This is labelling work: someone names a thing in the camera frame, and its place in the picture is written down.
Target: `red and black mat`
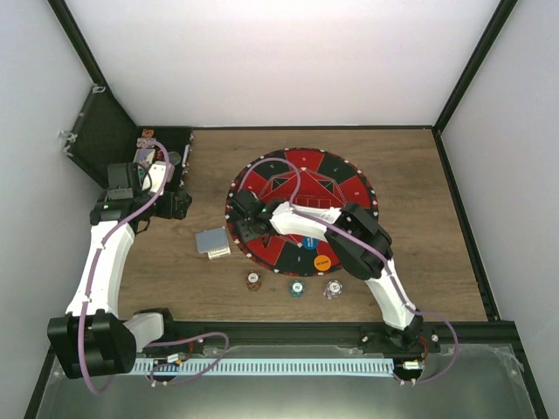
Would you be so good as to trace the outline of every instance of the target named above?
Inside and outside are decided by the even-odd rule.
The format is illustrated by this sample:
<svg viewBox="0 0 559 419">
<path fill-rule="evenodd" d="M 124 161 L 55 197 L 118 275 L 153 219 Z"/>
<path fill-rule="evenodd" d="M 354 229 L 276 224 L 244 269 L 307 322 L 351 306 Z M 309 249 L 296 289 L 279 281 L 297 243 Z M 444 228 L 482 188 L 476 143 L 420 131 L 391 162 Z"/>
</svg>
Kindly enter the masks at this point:
<svg viewBox="0 0 559 419">
<path fill-rule="evenodd" d="M 337 271 L 340 261 L 328 243 L 296 235 L 271 236 L 243 242 L 231 212 L 230 199 L 238 191 L 238 185 L 247 169 L 256 162 L 276 157 L 286 159 L 301 168 L 301 185 L 294 199 L 296 205 L 307 207 L 343 208 L 346 203 L 358 203 L 378 218 L 375 191 L 361 170 L 338 155 L 315 148 L 286 148 L 262 155 L 245 166 L 231 184 L 225 214 L 227 227 L 239 249 L 250 259 L 276 273 L 297 277 L 311 277 Z M 270 161 L 257 166 L 248 176 L 243 189 L 254 192 L 260 200 L 268 203 L 274 198 L 288 200 L 295 189 L 297 179 L 289 166 Z"/>
</svg>

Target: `black frame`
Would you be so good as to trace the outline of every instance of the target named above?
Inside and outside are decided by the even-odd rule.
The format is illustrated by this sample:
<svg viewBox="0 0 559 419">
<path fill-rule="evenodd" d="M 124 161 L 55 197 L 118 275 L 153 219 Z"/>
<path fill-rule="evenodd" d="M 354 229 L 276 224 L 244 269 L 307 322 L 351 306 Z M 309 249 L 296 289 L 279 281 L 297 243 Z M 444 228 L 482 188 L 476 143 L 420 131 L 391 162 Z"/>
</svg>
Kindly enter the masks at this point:
<svg viewBox="0 0 559 419">
<path fill-rule="evenodd" d="M 78 25 L 72 17 L 72 13 L 68 9 L 65 0 L 48 0 L 55 15 L 60 21 L 66 35 L 80 59 L 84 67 L 87 69 L 92 82 L 98 86 L 105 86 L 110 93 L 99 65 L 97 64 L 91 50 L 87 46 L 86 40 L 81 34 Z M 476 72 L 479 70 L 484 58 L 488 54 L 493 42 L 498 37 L 500 30 L 507 21 L 508 16 L 512 12 L 517 0 L 501 0 L 497 6 L 491 20 L 489 21 L 483 35 L 480 38 L 472 56 L 470 57 L 464 71 L 454 87 L 451 96 L 443 108 L 434 127 L 431 126 L 361 126 L 361 127 L 216 127 L 203 129 L 430 129 L 433 134 L 433 140 L 438 150 L 441 165 L 445 172 L 445 178 L 448 188 L 452 196 L 454 208 L 457 213 L 460 228 L 466 242 L 466 248 L 473 267 L 473 273 L 480 289 L 481 299 L 486 311 L 487 322 L 453 322 L 459 339 L 463 343 L 473 344 L 509 344 L 511 345 L 517 360 L 524 366 L 522 378 L 529 392 L 529 397 L 534 407 L 534 411 L 538 418 L 547 418 L 548 414 L 542 402 L 542 398 L 535 384 L 534 376 L 528 364 L 528 359 L 524 353 L 520 337 L 516 330 L 514 322 L 504 321 L 500 319 L 499 310 L 495 303 L 491 286 L 487 280 L 480 253 L 475 243 L 466 210 L 460 198 L 460 193 L 454 176 L 452 167 L 448 161 L 445 146 L 442 141 L 441 134 L 445 130 L 446 125 L 451 119 L 453 113 L 459 106 L 461 99 L 472 83 Z M 425 323 L 426 326 L 432 327 L 438 335 L 439 344 L 452 343 L 452 336 L 444 324 L 441 323 Z M 228 333 L 231 344 L 254 344 L 254 345 L 355 345 L 361 344 L 362 337 L 365 333 L 381 331 L 384 328 L 383 323 L 260 323 L 260 322 L 176 322 L 177 327 L 184 335 L 196 335 L 211 331 L 222 331 Z M 221 343 L 208 340 L 205 343 Z M 375 345 L 364 347 L 363 350 L 369 352 L 379 352 L 379 347 Z M 45 364 L 38 377 L 38 383 L 35 387 L 25 418 L 32 419 L 36 417 L 40 406 L 45 385 L 49 377 L 49 373 L 54 362 L 55 355 L 52 350 L 46 355 Z"/>
</svg>

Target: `gray floor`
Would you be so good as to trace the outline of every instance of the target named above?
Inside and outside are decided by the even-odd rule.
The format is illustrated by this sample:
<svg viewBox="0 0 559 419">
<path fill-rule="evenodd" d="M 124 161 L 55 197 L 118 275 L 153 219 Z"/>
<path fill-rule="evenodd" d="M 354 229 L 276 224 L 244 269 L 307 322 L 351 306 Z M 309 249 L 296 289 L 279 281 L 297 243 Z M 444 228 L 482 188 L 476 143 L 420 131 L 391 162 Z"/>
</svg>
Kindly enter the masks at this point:
<svg viewBox="0 0 559 419">
<path fill-rule="evenodd" d="M 429 357 L 432 365 L 446 361 Z M 53 376 L 38 417 L 525 419 L 534 413 L 507 348 L 464 346 L 449 374 L 415 388 L 354 377 L 205 377 L 151 388 L 145 377 L 117 376 L 99 398 L 82 380 Z"/>
</svg>

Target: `white panel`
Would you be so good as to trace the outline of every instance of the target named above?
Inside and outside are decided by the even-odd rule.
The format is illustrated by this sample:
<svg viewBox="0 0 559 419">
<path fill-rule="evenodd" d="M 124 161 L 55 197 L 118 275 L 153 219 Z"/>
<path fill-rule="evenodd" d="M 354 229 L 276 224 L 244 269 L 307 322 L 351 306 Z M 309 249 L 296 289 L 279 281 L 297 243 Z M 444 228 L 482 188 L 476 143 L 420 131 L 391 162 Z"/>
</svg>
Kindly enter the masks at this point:
<svg viewBox="0 0 559 419">
<path fill-rule="evenodd" d="M 495 298 L 559 417 L 559 3 L 519 2 L 445 130 Z"/>
<path fill-rule="evenodd" d="M 49 347 L 46 325 L 64 315 L 89 245 L 98 192 L 65 158 L 89 80 L 46 1 L 4 2 L 0 14 L 0 416 L 24 417 Z"/>
<path fill-rule="evenodd" d="M 68 0 L 140 124 L 433 124 L 498 0 Z"/>
</svg>

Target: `poker chip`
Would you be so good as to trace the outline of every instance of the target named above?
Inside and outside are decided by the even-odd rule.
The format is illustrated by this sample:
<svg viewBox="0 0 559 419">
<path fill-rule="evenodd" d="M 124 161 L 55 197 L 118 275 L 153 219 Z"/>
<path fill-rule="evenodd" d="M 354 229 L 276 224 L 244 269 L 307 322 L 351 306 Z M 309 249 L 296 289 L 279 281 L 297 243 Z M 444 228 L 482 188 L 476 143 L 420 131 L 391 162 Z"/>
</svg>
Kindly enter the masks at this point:
<svg viewBox="0 0 559 419">
<path fill-rule="evenodd" d="M 342 293 L 342 283 L 335 279 L 331 280 L 326 284 L 326 288 L 324 288 L 324 297 L 327 299 L 335 299 L 338 295 Z"/>
<path fill-rule="evenodd" d="M 250 291 L 258 291 L 262 286 L 262 279 L 257 272 L 251 272 L 246 277 L 246 287 Z"/>
<path fill-rule="evenodd" d="M 290 285 L 289 285 L 289 293 L 291 294 L 292 297 L 295 297 L 296 299 L 299 298 L 301 295 L 303 295 L 303 293 L 305 292 L 305 284 L 303 283 L 303 281 L 293 281 Z"/>
</svg>

